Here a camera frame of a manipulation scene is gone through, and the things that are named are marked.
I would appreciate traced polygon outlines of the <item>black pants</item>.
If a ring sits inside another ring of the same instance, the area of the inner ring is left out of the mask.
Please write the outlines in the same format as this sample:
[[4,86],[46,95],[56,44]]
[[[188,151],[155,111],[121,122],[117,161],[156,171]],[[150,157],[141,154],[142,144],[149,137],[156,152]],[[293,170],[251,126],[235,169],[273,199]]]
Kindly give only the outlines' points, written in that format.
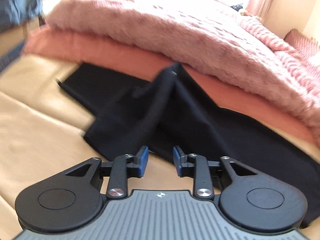
[[149,82],[83,63],[60,87],[95,117],[84,140],[108,160],[148,146],[172,161],[172,150],[216,161],[232,157],[302,191],[303,226],[319,217],[319,164],[244,114],[219,107],[180,65]]

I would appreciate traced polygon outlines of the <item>salmon pink mattress pad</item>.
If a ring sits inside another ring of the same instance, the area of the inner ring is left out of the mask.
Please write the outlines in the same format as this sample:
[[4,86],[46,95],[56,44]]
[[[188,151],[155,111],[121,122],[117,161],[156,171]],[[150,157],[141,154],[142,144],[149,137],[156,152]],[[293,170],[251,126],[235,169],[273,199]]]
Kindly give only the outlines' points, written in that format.
[[[55,30],[45,25],[29,33],[22,53],[77,63],[88,62],[148,81],[153,80],[162,69],[173,63],[163,54],[127,46],[106,36]],[[217,105],[251,116],[300,139],[319,144],[319,139],[300,120],[265,98],[216,77],[201,74],[187,64],[184,68]]]

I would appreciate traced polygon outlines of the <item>pink fluffy blanket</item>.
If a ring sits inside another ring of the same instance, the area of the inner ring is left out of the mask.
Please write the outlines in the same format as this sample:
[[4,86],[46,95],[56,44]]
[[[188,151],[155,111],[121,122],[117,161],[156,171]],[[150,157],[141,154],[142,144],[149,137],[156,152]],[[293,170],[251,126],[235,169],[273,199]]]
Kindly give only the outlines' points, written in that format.
[[258,94],[319,136],[319,69],[256,18],[206,0],[62,0],[50,27],[164,54]]

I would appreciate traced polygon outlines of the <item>blue clothes pile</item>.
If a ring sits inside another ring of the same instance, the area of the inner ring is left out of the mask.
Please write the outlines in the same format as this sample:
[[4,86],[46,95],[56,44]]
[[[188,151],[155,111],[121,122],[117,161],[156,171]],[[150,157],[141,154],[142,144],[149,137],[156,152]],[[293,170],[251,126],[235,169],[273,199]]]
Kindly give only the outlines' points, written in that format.
[[42,13],[42,0],[1,0],[1,33]]

